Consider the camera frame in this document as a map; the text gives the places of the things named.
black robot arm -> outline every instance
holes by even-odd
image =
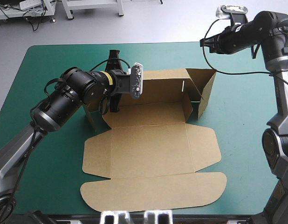
[[[59,130],[83,104],[100,100],[99,110],[105,113],[109,110],[112,96],[130,94],[138,99],[142,93],[142,80],[143,66],[135,63],[128,72],[121,69],[82,71],[73,67],[46,84],[44,92],[47,97],[30,111],[32,122],[0,149],[0,223],[10,216],[15,207],[14,193],[22,175],[19,169],[21,165],[22,170],[25,168],[38,143],[49,132]],[[56,83],[55,90],[48,94],[47,86],[53,83]]]
[[[288,15],[263,11],[247,22],[245,7],[221,6],[217,12],[219,18],[230,19],[231,26],[200,40],[201,47],[209,47],[210,53],[218,54],[251,48],[255,58],[261,46],[266,69],[274,77],[278,112],[267,123],[270,128],[265,130],[262,144],[271,171],[279,181],[264,211],[252,216],[252,221],[288,224]]]

yellow label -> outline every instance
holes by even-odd
[[[101,71],[101,72],[106,75],[106,77],[109,80],[109,84],[113,85],[113,79],[112,79],[111,75],[108,72],[105,72],[105,71]]]

green tabletop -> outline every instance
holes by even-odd
[[[121,58],[140,62],[145,70],[208,68],[197,42],[32,46],[0,112],[0,148],[29,123],[29,109],[45,98],[48,80],[73,66],[89,70],[108,58],[110,49],[119,49]],[[229,72],[265,69],[261,53],[252,60],[248,49],[231,56],[211,54],[209,60]],[[177,209],[174,214],[261,212],[276,184],[261,145],[266,122],[275,113],[273,80],[268,75],[217,74],[204,114],[188,122],[215,130],[222,160],[200,172],[225,173],[226,190],[210,205]],[[15,212],[95,213],[83,201],[80,186],[104,178],[83,173],[84,141],[105,130],[106,126],[99,126],[94,132],[80,108],[60,131],[50,133],[30,157],[16,193]]]

floor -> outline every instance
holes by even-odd
[[[216,19],[215,11],[221,0],[125,0],[124,16],[116,8],[74,11],[75,19],[68,20],[60,2],[57,3],[57,23],[46,22],[33,32],[23,19],[7,21],[0,26],[0,109],[30,46],[41,44],[187,42],[203,38]],[[288,14],[288,0],[233,0],[245,5],[248,18],[262,10]],[[220,21],[211,34],[228,25]]]

unfolded cardboard box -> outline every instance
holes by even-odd
[[[203,206],[226,187],[220,172],[197,171],[220,161],[214,130],[187,124],[199,102],[201,116],[215,78],[213,70],[144,72],[143,94],[123,95],[120,112],[103,116],[111,130],[85,142],[83,171],[110,180],[88,182],[81,195],[93,209],[141,211]],[[88,105],[86,113],[97,109]]]

